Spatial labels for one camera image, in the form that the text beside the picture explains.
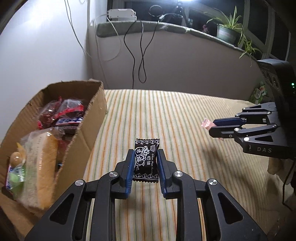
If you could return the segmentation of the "right hand white glove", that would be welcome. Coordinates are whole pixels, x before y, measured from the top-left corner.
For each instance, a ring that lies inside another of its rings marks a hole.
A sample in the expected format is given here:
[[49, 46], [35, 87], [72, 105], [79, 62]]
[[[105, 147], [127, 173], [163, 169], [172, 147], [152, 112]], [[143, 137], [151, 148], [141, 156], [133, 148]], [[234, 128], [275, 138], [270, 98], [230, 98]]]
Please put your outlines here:
[[283, 169], [283, 163], [281, 159], [270, 157], [268, 160], [267, 171], [271, 175], [275, 175]]

